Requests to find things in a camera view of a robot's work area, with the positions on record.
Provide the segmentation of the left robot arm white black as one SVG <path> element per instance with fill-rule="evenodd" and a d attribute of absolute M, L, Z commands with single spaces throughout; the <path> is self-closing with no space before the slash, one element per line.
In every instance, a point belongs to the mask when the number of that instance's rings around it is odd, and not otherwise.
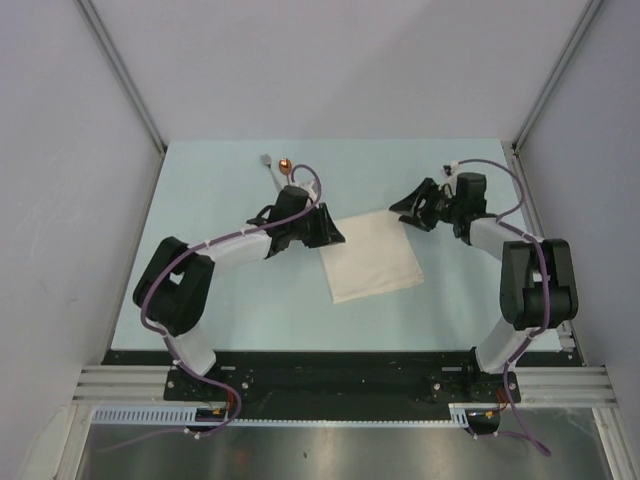
<path fill-rule="evenodd" d="M 240 230 L 197 246 L 171 236 L 161 241 L 138 281 L 133 302 L 142 325 L 159 334 L 177 365 L 185 370 L 186 387 L 197 398 L 214 397 L 221 376 L 217 358 L 199 326 L 215 275 L 266 260 L 294 241 L 305 247 L 346 241 L 325 203 L 309 189 L 286 186 Z"/>

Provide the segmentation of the white cloth napkin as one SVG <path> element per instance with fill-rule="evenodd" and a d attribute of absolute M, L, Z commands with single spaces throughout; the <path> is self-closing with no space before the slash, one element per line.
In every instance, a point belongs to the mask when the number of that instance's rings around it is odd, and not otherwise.
<path fill-rule="evenodd" d="M 320 255 L 335 304 L 421 284 L 424 275 L 399 215 L 377 211 L 341 219 L 340 244 Z"/>

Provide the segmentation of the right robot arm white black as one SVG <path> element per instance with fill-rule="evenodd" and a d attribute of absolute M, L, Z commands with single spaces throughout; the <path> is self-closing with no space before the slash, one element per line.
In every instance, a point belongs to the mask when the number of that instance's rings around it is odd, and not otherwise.
<path fill-rule="evenodd" d="M 425 178 L 389 208 L 400 222 L 425 232 L 447 223 L 455 238 L 501 264 L 497 324 L 460 368 L 429 379 L 433 392 L 459 388 L 473 401 L 484 401 L 497 388 L 507 387 L 510 370 L 528 347 L 574 319 L 579 307 L 568 242 L 538 238 L 488 212 L 486 190 L 487 179 L 481 173 L 451 173 L 443 184 Z"/>

